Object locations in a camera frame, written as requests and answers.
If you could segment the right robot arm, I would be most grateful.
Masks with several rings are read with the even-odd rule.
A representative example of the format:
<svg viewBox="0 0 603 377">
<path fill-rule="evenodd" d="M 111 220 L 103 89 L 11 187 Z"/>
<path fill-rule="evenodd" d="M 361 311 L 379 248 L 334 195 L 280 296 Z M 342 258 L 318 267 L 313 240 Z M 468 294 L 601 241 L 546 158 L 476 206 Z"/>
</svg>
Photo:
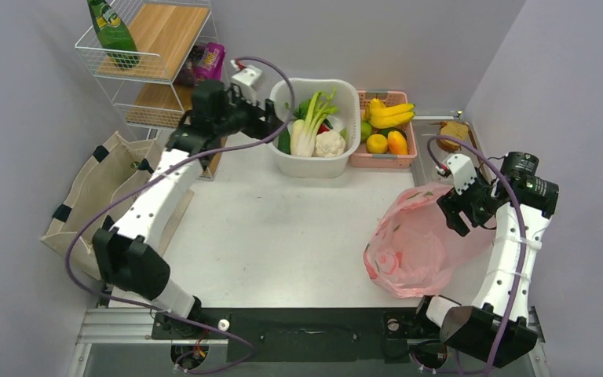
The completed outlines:
<svg viewBox="0 0 603 377">
<path fill-rule="evenodd" d="M 531 351 L 538 335 L 528 326 L 528 291 L 535 258 L 559 197 L 557 184 L 536 176 L 539 158 L 508 153 L 489 181 L 466 155 L 447 156 L 438 173 L 452 189 L 437 204 L 448 228 L 467 236 L 495 220 L 489 265 L 475 298 L 460 303 L 426 296 L 413 314 L 415 331 L 430 337 L 440 331 L 445 345 L 503 368 Z"/>
</svg>

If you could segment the orange yellow mango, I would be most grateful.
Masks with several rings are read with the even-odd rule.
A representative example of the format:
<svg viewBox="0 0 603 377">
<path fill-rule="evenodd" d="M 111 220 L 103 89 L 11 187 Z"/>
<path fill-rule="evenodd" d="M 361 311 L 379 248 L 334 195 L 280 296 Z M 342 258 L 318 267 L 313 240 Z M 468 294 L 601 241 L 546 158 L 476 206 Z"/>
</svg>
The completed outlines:
<svg viewBox="0 0 603 377">
<path fill-rule="evenodd" d="M 407 138 L 399 131 L 392 130 L 387 134 L 389 152 L 394 155 L 407 155 Z"/>
</svg>

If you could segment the beige canvas tote bag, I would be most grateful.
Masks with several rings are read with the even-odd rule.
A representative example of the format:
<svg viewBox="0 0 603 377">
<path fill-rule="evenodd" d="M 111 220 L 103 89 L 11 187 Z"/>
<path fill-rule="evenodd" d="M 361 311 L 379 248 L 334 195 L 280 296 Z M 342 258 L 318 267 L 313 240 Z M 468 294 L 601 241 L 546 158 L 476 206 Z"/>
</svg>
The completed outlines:
<svg viewBox="0 0 603 377">
<path fill-rule="evenodd" d="M 72 183 L 65 201 L 54 211 L 53 219 L 41 241 L 65 256 L 69 243 L 76 233 L 108 204 L 138 189 L 158 167 L 162 148 L 153 140 L 127 141 L 119 132 L 112 134 L 98 145 Z M 149 168 L 139 169 L 142 162 Z M 179 226 L 182 216 L 192 201 L 194 192 L 186 190 L 184 198 L 176 206 L 167 222 L 156 252 L 163 256 Z M 134 199 L 110 209 L 101 215 L 80 236 L 71 253 L 71 263 L 96 280 L 101 280 L 91 238 L 99 228 L 111 227 L 121 218 Z"/>
</svg>

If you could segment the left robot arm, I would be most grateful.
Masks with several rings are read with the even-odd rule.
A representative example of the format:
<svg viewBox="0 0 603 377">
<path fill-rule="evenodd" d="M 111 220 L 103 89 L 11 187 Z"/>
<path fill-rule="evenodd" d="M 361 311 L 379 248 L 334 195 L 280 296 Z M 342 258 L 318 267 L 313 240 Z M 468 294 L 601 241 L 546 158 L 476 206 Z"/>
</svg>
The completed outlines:
<svg viewBox="0 0 603 377">
<path fill-rule="evenodd" d="M 270 141 L 282 126 L 271 100 L 259 106 L 256 86 L 256 79 L 237 78 L 229 87 L 217 80 L 197 84 L 192 108 L 171 134 L 143 192 L 114 225 L 98 229 L 92 238 L 101 278 L 173 313 L 172 327 L 185 338 L 202 330 L 203 316 L 196 311 L 201 305 L 173 282 L 157 249 L 178 205 L 210 164 L 208 150 L 239 132 Z"/>
</svg>

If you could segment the pink plastic grocery bag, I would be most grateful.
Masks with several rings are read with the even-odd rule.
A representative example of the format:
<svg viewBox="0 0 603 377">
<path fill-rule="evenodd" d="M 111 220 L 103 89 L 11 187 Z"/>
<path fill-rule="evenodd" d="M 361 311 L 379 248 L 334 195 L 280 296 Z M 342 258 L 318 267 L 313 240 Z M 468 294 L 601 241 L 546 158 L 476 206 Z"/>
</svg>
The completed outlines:
<svg viewBox="0 0 603 377">
<path fill-rule="evenodd" d="M 489 250 L 492 232 L 460 236 L 447 227 L 437 200 L 452 187 L 430 183 L 400 193 L 363 252 L 372 283 L 396 298 L 438 295 L 456 268 Z"/>
</svg>

